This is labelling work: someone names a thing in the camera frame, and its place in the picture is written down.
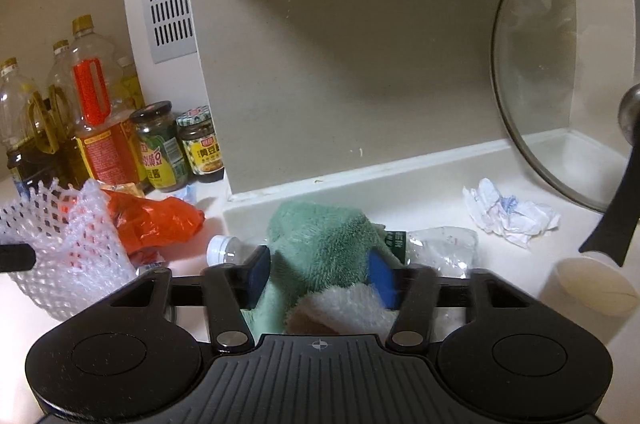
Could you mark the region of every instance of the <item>red plastic bag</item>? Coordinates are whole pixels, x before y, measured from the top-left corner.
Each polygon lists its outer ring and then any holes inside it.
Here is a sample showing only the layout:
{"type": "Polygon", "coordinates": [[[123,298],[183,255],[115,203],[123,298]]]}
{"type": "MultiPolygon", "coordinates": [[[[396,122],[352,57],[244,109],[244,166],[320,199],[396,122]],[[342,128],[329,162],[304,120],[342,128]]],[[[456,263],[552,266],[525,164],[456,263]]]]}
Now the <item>red plastic bag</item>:
{"type": "Polygon", "coordinates": [[[105,191],[109,212],[127,254],[143,247],[165,247],[188,242],[202,228],[204,213],[175,197],[148,200],[105,191]]]}

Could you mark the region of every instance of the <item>black handle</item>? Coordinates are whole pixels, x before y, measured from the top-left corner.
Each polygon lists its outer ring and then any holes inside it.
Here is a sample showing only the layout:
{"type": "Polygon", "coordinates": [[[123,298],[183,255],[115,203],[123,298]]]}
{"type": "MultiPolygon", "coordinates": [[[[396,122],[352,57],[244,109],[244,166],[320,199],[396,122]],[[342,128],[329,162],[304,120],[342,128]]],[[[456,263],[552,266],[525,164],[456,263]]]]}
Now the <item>black handle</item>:
{"type": "Polygon", "coordinates": [[[36,253],[31,245],[0,245],[0,272],[31,270],[34,265],[36,265],[36,253]]]}
{"type": "Polygon", "coordinates": [[[240,309],[255,307],[269,278],[271,254],[258,247],[245,264],[206,268],[202,299],[207,308],[211,345],[219,353],[239,354],[255,346],[240,309]]]}
{"type": "Polygon", "coordinates": [[[433,310],[438,302],[438,275],[430,267],[404,272],[406,295],[385,346],[400,354],[423,354],[429,345],[433,310]]]}
{"type": "MultiPolygon", "coordinates": [[[[639,126],[640,123],[636,123],[635,134],[638,134],[639,126]]],[[[625,263],[640,218],[640,140],[637,136],[635,141],[613,200],[591,235],[580,246],[580,252],[601,252],[620,267],[625,263]]]]}

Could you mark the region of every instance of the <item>white cup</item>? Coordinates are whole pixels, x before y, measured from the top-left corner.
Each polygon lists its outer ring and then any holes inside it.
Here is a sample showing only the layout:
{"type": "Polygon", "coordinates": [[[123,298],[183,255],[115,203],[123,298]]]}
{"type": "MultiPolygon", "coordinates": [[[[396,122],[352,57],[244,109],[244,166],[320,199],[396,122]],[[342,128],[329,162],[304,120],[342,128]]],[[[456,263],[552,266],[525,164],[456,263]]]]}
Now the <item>white cup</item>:
{"type": "Polygon", "coordinates": [[[605,344],[640,304],[625,271],[599,252],[558,261],[539,298],[605,344]]]}

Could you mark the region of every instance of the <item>gold bottle cap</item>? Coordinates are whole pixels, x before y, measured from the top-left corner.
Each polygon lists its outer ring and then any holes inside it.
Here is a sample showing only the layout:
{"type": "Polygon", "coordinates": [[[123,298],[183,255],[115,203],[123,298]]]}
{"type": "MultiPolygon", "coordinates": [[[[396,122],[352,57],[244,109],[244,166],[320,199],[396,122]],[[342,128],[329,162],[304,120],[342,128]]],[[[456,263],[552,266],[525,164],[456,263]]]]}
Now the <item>gold bottle cap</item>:
{"type": "Polygon", "coordinates": [[[72,21],[71,27],[74,34],[77,34],[81,30],[87,30],[94,28],[94,20],[91,18],[91,14],[85,14],[72,21]]]}
{"type": "Polygon", "coordinates": [[[69,41],[66,39],[61,39],[60,41],[56,41],[55,43],[53,43],[53,51],[55,52],[58,49],[61,49],[62,47],[68,47],[69,46],[69,41]]]}
{"type": "Polygon", "coordinates": [[[0,70],[4,70],[7,67],[10,67],[11,65],[17,65],[18,64],[18,60],[16,58],[9,58],[5,61],[3,61],[2,63],[0,63],[0,70]]]}

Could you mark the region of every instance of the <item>red label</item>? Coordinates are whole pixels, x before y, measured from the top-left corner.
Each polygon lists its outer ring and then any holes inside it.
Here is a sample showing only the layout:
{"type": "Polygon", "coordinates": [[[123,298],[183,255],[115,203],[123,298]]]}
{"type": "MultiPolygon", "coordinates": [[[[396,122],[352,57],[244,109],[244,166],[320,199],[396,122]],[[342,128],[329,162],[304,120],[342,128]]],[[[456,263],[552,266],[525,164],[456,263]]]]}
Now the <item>red label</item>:
{"type": "Polygon", "coordinates": [[[148,168],[153,168],[162,165],[162,154],[160,149],[156,149],[153,152],[148,152],[142,149],[142,163],[148,168]]]}
{"type": "Polygon", "coordinates": [[[80,140],[92,176],[105,184],[136,183],[139,180],[123,124],[80,140]]]}

